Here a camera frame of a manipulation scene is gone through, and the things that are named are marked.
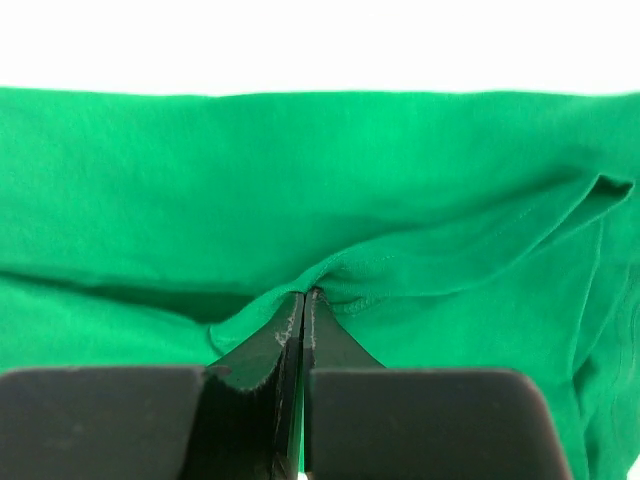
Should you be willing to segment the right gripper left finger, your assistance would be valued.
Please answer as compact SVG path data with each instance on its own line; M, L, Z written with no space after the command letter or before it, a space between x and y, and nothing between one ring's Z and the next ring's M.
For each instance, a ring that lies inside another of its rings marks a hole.
M213 364L14 369L5 479L293 479L304 298Z

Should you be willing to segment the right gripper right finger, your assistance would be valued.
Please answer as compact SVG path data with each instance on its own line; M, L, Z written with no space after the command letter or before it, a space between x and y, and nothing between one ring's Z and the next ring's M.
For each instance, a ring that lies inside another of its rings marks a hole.
M305 296L304 470L312 479L568 479L547 402L509 369L393 369Z

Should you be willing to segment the green t shirt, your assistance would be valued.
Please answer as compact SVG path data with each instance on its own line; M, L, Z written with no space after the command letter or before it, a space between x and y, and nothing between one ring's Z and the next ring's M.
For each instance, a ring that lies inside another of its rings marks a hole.
M1 367L210 363L321 288L388 367L507 367L639 454L639 97L1 92Z

